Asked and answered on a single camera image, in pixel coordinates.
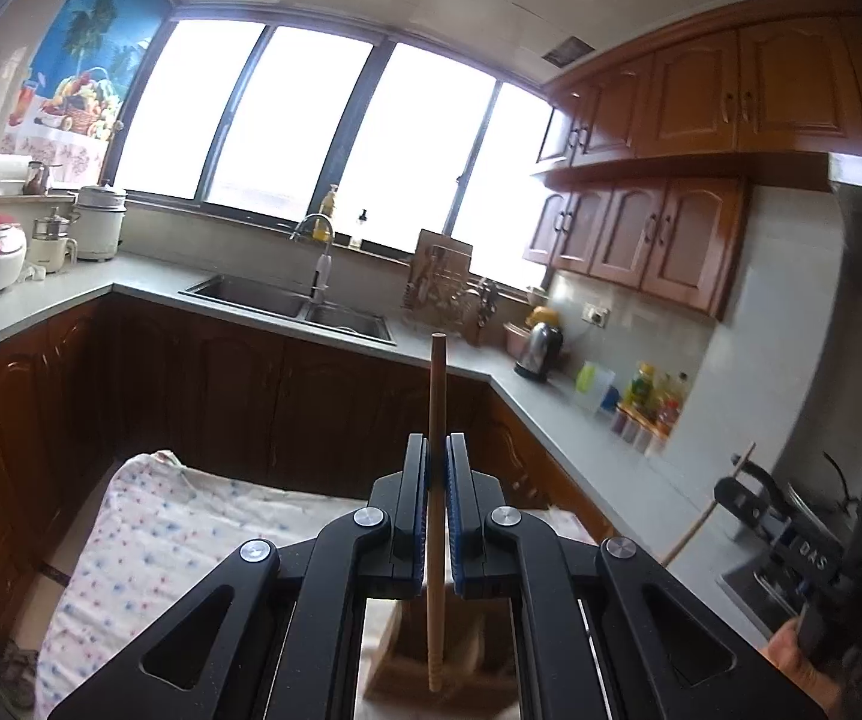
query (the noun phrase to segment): fruit basket picture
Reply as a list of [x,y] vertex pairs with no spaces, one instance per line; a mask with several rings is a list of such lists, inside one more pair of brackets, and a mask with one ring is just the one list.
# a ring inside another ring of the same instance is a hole
[[108,72],[102,67],[93,67],[78,76],[63,79],[53,97],[41,103],[34,122],[106,141],[114,131],[120,108],[121,97]]

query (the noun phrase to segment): palm tree poster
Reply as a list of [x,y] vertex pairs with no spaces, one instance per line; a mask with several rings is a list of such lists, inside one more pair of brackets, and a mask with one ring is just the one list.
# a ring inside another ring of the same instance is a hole
[[96,183],[134,74],[170,0],[67,0],[31,60],[1,151],[50,165],[55,186]]

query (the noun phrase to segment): gray countertop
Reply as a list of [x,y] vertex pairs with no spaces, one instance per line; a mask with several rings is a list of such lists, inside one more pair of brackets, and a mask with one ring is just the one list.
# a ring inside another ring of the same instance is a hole
[[[77,264],[41,282],[16,284],[0,293],[0,341],[32,324],[98,295],[134,295],[229,322],[274,330],[410,365],[429,365],[431,328],[388,317],[395,346],[343,335],[210,300],[180,295],[209,275],[159,260],[119,255],[107,263]],[[449,340],[448,370],[489,382],[549,453],[614,526],[655,556],[664,554],[699,512],[650,461],[607,429],[607,422],[573,405],[567,380],[538,384],[513,372],[500,349]],[[753,624],[717,586],[717,577],[746,560],[753,545],[730,541],[714,527],[713,515],[671,565],[672,574],[752,644],[763,640]]]

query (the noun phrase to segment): electric kettle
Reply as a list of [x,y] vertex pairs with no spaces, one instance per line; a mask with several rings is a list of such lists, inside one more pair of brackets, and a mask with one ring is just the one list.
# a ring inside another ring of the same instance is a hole
[[549,322],[538,322],[530,328],[530,335],[524,344],[524,351],[517,358],[514,372],[534,381],[547,381],[548,371],[564,343],[564,333]]

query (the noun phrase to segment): wooden stick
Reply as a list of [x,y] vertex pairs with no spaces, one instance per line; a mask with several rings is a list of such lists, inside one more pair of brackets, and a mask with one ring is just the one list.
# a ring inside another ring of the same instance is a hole
[[[731,471],[731,478],[737,476],[741,469],[744,467],[744,463],[749,461],[751,454],[754,452],[754,448],[756,447],[755,442],[751,442],[750,445],[744,450],[744,454],[741,455],[741,459],[737,462],[737,465],[734,466],[734,470]],[[714,509],[717,508],[717,500],[712,499],[709,504],[705,507],[704,511],[701,512],[701,515],[693,522],[693,525],[687,529],[684,535],[677,541],[677,544],[671,547],[671,551],[668,552],[667,555],[664,555],[661,559],[661,565],[665,568],[669,565],[671,560],[674,560],[675,557],[680,553],[680,551],[687,546],[688,541],[691,541],[693,535],[701,530],[701,525],[703,525],[707,518],[710,517]]]
[[428,415],[428,688],[441,688],[444,661],[444,440],[447,435],[447,336],[431,336],[431,407]]

